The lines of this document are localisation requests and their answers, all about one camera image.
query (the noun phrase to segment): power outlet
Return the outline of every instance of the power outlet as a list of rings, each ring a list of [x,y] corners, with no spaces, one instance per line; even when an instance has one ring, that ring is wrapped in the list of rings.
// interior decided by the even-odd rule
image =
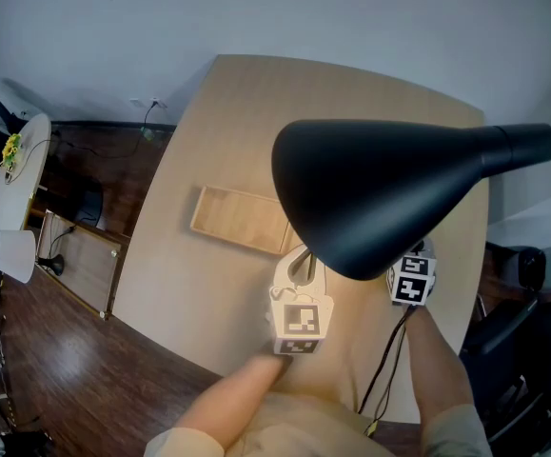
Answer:
[[[167,105],[166,103],[161,100],[161,98],[158,98],[158,97],[152,97],[152,102],[150,102],[151,104],[152,103],[155,103],[156,102],[156,107],[158,107],[159,109],[166,109],[167,108]]]

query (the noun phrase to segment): desk lamp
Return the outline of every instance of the desk lamp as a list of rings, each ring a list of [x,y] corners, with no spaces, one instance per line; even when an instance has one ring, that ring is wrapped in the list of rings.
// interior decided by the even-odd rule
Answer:
[[[551,160],[545,124],[453,129],[303,120],[272,152],[275,188],[307,248],[343,276],[380,276],[482,178]]]

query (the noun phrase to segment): wooden floor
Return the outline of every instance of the wooden floor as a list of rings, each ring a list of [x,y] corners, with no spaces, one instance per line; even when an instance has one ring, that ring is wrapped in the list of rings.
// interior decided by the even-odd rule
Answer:
[[[133,149],[137,130],[60,128],[75,145],[104,154]],[[132,234],[168,134],[141,141],[132,159],[104,160],[60,145],[62,163],[103,185],[103,221]],[[485,257],[482,291],[497,293]],[[214,374],[176,356],[112,317],[104,322],[40,269],[22,285],[5,278],[2,328],[13,417],[19,429],[43,428],[59,456],[137,456],[171,427]],[[37,422],[23,426],[36,417]],[[419,454],[417,425],[382,423],[375,440],[396,455]]]

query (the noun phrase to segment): wooden table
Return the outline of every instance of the wooden table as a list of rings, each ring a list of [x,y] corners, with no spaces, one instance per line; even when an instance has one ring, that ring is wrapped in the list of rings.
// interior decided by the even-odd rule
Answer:
[[[40,113],[19,133],[24,156],[15,166],[9,183],[0,169],[0,230],[19,230],[26,224],[49,152],[50,120]]]
[[[304,118],[482,123],[477,109],[380,74],[305,60],[219,56],[154,176],[123,267],[115,316],[219,374],[230,373],[268,339],[267,289],[279,257],[193,232],[189,224],[203,185],[276,198],[273,141],[283,126]],[[455,350],[481,273],[487,192],[487,182],[480,182],[430,234],[438,281],[428,306]],[[357,282],[329,270],[326,281],[335,303],[328,337],[319,353],[292,365],[280,389],[357,407],[402,310],[391,306],[383,277]],[[383,392],[392,359],[367,414]],[[419,419],[405,343],[384,418]]]

